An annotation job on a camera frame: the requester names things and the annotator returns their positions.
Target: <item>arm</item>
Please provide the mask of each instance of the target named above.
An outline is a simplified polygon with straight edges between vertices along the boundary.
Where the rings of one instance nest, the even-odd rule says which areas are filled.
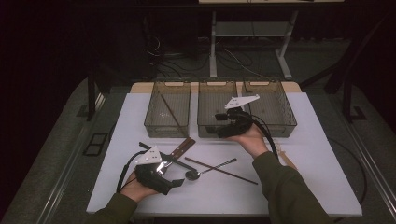
[[[126,224],[131,219],[131,216],[140,201],[149,195],[158,193],[154,189],[147,188],[140,184],[135,179],[134,172],[129,176],[126,183],[127,184],[125,184],[120,193],[115,193],[113,195],[105,208],[90,216],[85,223]]]
[[[253,167],[262,182],[272,223],[332,223],[301,175],[280,164],[269,152],[256,125],[228,139],[241,144],[253,157]]]

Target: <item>sleeve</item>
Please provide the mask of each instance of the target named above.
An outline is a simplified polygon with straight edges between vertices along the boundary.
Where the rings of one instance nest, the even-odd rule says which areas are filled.
[[[90,216],[85,224],[126,224],[137,203],[123,194],[115,193],[107,206]]]
[[[273,224],[333,223],[300,173],[280,164],[273,153],[258,156],[253,167],[262,182]]]

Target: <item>background table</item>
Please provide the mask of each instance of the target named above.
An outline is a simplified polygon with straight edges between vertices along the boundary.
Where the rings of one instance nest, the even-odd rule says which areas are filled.
[[[149,106],[149,93],[152,83],[135,84],[133,93],[128,94],[119,121],[108,147],[101,172],[95,184],[87,211],[95,212],[106,206],[116,190],[123,165],[137,151],[143,142],[157,146],[162,152],[170,153],[184,139],[149,138],[143,125]],[[286,83],[294,92],[287,96],[298,125],[289,138],[276,141],[287,152],[302,174],[306,184],[318,198],[324,210],[332,217],[361,216],[361,206],[335,158],[315,111],[305,93],[298,92],[298,86]],[[198,137],[196,116],[196,83],[192,85],[190,137],[196,141],[181,161],[203,171],[206,168],[184,159],[202,161],[217,165],[237,158],[237,162],[224,166],[223,170],[259,182],[251,163],[252,158],[239,145],[223,139],[201,139]],[[187,170],[172,165],[165,177],[169,180],[184,178]],[[267,201],[262,196],[261,185],[211,171],[196,181],[185,180],[183,186],[171,189],[167,196],[154,195],[141,202],[136,216],[156,217],[256,217],[267,216]]]

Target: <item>black spoon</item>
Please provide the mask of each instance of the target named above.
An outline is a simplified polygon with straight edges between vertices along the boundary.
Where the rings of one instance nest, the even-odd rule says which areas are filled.
[[[234,162],[234,161],[236,161],[236,159],[232,159],[230,161],[226,161],[226,162],[224,162],[224,163],[222,163],[220,165],[217,165],[215,167],[212,167],[212,168],[210,168],[208,170],[205,170],[205,171],[202,171],[202,172],[197,172],[197,171],[191,170],[191,171],[186,172],[185,176],[186,176],[186,178],[188,180],[196,180],[201,175],[203,175],[204,173],[209,172],[209,171],[214,170],[214,169],[217,169],[217,168],[220,168],[221,166],[227,165],[228,163],[231,163],[231,162]]]

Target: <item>chopstick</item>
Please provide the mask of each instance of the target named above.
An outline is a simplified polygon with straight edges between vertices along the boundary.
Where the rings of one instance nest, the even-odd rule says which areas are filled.
[[[247,182],[249,182],[249,183],[258,185],[258,183],[254,182],[254,181],[245,179],[244,177],[241,177],[241,176],[239,176],[239,175],[233,175],[233,174],[228,173],[228,172],[226,172],[226,171],[223,171],[223,170],[220,170],[220,169],[218,169],[218,168],[215,168],[215,167],[213,167],[213,166],[211,166],[211,165],[204,164],[204,163],[202,163],[202,162],[200,162],[200,161],[196,161],[196,160],[193,160],[193,159],[188,158],[188,157],[185,157],[184,159],[186,159],[187,161],[192,161],[192,162],[194,162],[194,163],[200,164],[200,165],[205,166],[205,167],[207,167],[207,168],[210,168],[210,169],[219,171],[219,172],[224,173],[224,174],[226,174],[226,175],[231,175],[231,176],[233,176],[233,177],[236,177],[236,178],[245,180],[245,181],[247,181]]]

